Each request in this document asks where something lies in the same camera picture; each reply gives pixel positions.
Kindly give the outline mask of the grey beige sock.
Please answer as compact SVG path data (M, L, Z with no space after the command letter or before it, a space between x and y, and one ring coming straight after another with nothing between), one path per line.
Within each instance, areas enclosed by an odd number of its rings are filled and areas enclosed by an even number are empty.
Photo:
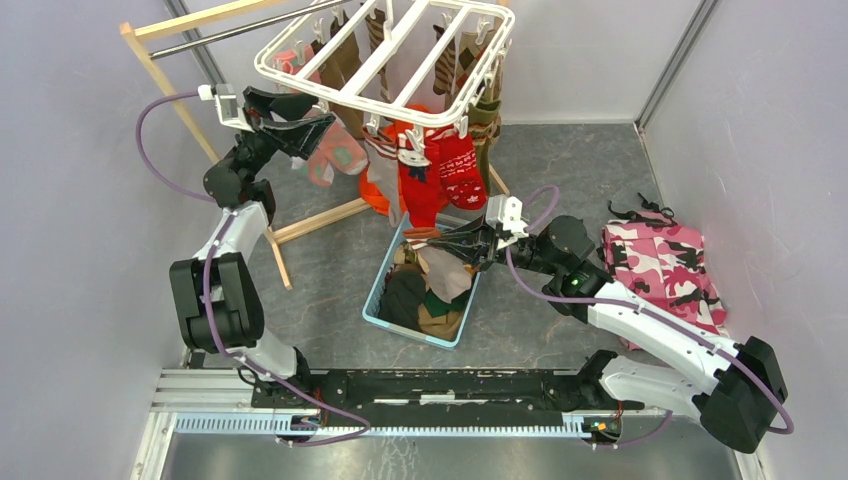
M384 136L365 134L365 151L369 160L367 181L374 184L388 201L388 220L397 227L403 213L398 187L398 159L396 145Z
M404 230L403 236L415 253L417 262L427 277L430 290L440 300L452 303L472 287L473 276L465 263L431 244L442 237L439 229L413 227Z

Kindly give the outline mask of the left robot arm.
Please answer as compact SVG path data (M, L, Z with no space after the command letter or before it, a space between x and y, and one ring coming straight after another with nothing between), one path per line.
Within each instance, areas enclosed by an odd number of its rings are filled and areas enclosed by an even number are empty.
M203 177L203 197L222 218L195 255L174 262L169 280L182 339L192 350L220 354L251 370L256 385L276 385L290 407L306 405L314 381L302 353L269 333L248 260L276 212L269 181L260 171L283 153L306 160L335 123L319 113L317 97L228 84L202 85L193 96L214 103L219 122L234 129L234 145Z

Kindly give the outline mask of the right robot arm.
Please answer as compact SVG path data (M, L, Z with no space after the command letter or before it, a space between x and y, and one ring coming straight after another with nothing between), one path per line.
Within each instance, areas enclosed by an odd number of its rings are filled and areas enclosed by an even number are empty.
M721 444L745 454L756 452L768 433L795 430L785 407L787 385L769 343L710 333L640 298L589 260L594 244L575 217L557 216L538 234L480 218L412 244L443 250L480 269L499 263L513 272L545 274L549 282L528 287L528 293L660 360L654 366L623 355L594 355L596 370L577 382L580 400L591 408L613 399L661 408L698 422Z

